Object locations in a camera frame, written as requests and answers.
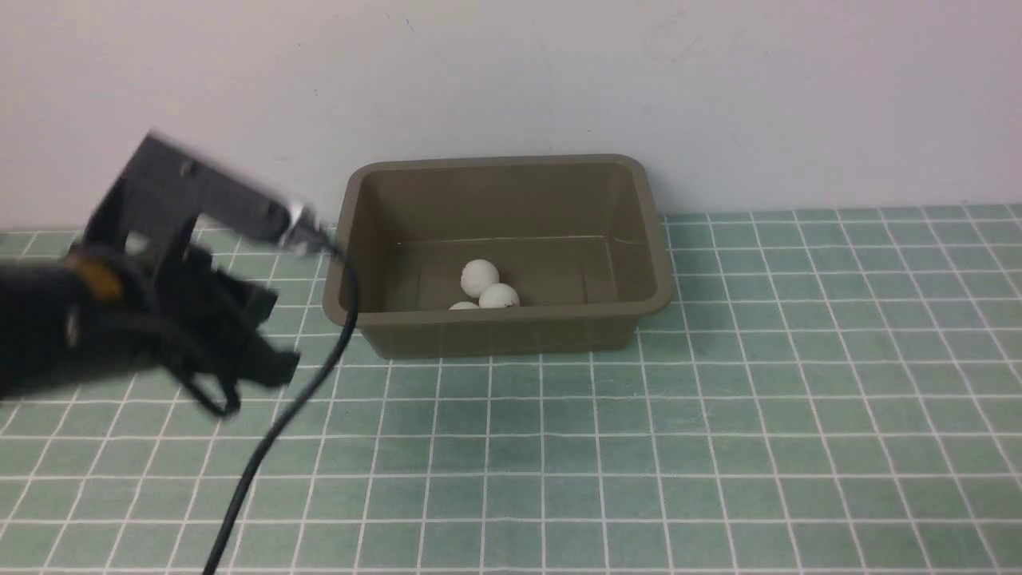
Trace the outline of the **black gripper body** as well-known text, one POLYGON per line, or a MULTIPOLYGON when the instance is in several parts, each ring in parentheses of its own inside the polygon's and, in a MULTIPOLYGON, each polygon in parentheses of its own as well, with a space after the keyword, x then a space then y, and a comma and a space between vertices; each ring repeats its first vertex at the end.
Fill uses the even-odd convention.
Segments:
POLYGON ((242 382, 276 389, 295 374, 299 353, 274 348, 259 330, 276 292, 223 272, 204 248, 161 260, 76 243, 72 269, 96 297, 72 310, 72 348, 95 365, 160 367, 219 418, 240 410, 242 382))

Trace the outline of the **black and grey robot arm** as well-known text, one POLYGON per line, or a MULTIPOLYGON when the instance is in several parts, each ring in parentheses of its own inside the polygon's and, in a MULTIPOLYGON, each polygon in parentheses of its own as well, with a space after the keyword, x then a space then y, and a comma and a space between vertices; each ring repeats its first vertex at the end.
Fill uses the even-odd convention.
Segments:
POLYGON ((55 260, 2 263, 2 397, 26 398, 161 369, 226 418, 240 384, 291 382, 299 353, 260 332, 277 294, 214 263, 207 248, 127 252, 75 243, 55 260))

